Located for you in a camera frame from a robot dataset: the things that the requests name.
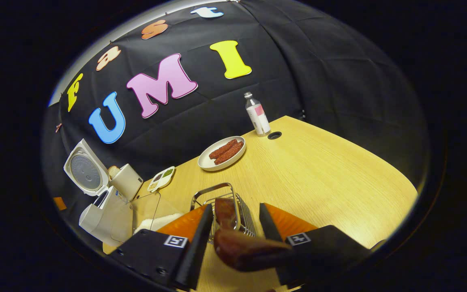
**orange object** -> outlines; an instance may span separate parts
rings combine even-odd
[[[295,215],[291,215],[288,212],[275,206],[271,206],[267,203],[264,203],[264,205],[266,206],[271,219],[273,220],[273,223],[278,230],[278,234],[280,234],[280,237],[282,237],[283,242],[286,241],[286,237],[290,235],[295,235],[318,228],[313,224],[304,221]]]
[[[194,209],[187,214],[184,214],[180,218],[177,218],[176,220],[158,229],[156,232],[167,235],[187,237],[189,242],[192,242],[194,233],[196,233],[196,230],[198,229],[198,225],[201,221],[206,205],[202,205],[201,207]]]
[[[67,209],[66,204],[64,203],[64,200],[61,197],[55,197],[54,202],[60,211]]]

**blue letter u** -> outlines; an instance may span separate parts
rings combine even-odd
[[[111,92],[104,99],[104,102],[102,104],[104,105],[104,107],[109,108],[109,111],[111,111],[113,118],[115,118],[115,128],[111,131],[107,129],[107,127],[104,124],[104,121],[102,120],[102,117],[100,117],[100,108],[95,109],[93,113],[91,113],[91,116],[89,116],[89,124],[93,125],[96,134],[99,136],[102,142],[106,144],[111,144],[116,142],[124,133],[124,130],[126,129],[126,118],[124,117],[122,110],[116,102],[116,92]]]

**plastic bottle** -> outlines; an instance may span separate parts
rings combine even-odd
[[[251,92],[244,94],[246,98],[246,111],[252,120],[255,131],[259,137],[264,137],[270,133],[269,122],[263,110],[261,102],[253,98]]]

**wire rack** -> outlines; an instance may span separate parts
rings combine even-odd
[[[218,189],[221,189],[223,187],[229,187],[230,192],[227,194],[217,196],[215,198],[211,198],[209,200],[204,201],[203,203],[198,202],[198,198],[208,192],[215,191]],[[234,190],[234,187],[227,182],[220,183],[218,185],[215,185],[213,187],[209,187],[204,190],[200,190],[197,192],[193,197],[192,197],[192,202],[191,202],[191,211],[194,210],[194,208],[197,205],[205,205],[205,204],[211,204],[212,205],[212,210],[213,210],[213,221],[212,221],[212,229],[210,229],[210,236],[208,238],[208,242],[210,244],[214,243],[214,233],[219,229],[219,224],[215,220],[215,199],[217,198],[233,198],[237,204],[235,205],[235,213],[236,213],[236,225],[233,228],[234,230],[239,230],[243,234],[248,235],[248,236],[255,236],[255,227],[253,225],[253,220],[252,220],[252,215],[250,213],[250,209],[246,205],[246,203],[241,199],[241,196],[237,194]]]

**black fabric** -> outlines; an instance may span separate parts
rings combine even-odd
[[[61,196],[61,216],[87,244],[101,243],[78,227],[80,213],[94,197],[83,194],[64,173],[68,153],[85,139],[106,167],[129,163],[145,180],[170,166],[197,157],[210,144],[253,130],[243,93],[261,101],[268,120],[284,115],[300,118],[378,155],[400,170],[418,190],[427,170],[428,135],[414,90],[399,68],[371,41],[338,20],[291,0],[217,2],[224,12],[205,19],[191,7],[164,15],[169,25],[160,35],[141,39],[152,20],[96,54],[83,73],[77,101],[67,111],[67,88],[60,102],[47,109],[43,132],[43,172],[50,196]],[[219,54],[209,48],[236,40],[237,50],[252,73],[224,77]],[[96,71],[109,48],[122,52]],[[159,62],[180,53],[180,63],[199,87],[180,99],[169,98],[151,117],[127,82],[139,73],[158,76]],[[100,108],[108,128],[115,125],[102,101],[117,92],[126,129],[113,144],[98,138],[88,119]],[[58,133],[55,126],[62,123]]]

